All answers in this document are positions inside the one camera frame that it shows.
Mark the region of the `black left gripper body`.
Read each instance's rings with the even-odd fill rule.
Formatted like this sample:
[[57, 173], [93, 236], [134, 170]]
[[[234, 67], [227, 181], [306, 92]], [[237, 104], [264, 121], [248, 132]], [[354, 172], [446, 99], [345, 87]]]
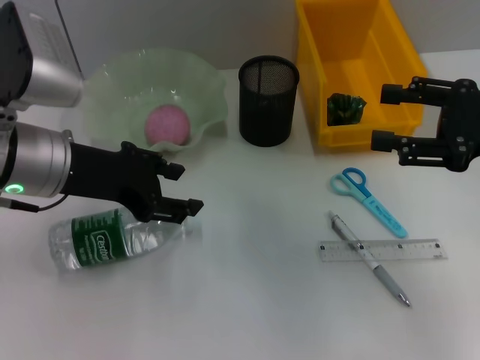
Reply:
[[153, 219], [161, 200], [158, 176], [166, 161], [153, 151], [123, 142], [119, 151], [70, 146], [66, 194], [123, 205], [142, 222]]

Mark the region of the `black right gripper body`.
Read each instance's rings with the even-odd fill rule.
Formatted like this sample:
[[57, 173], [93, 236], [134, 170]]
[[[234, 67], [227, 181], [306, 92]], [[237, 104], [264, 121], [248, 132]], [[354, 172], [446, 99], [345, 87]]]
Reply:
[[479, 88], [471, 79], [458, 79], [441, 106], [437, 138], [446, 143], [444, 167], [464, 172], [479, 157]]

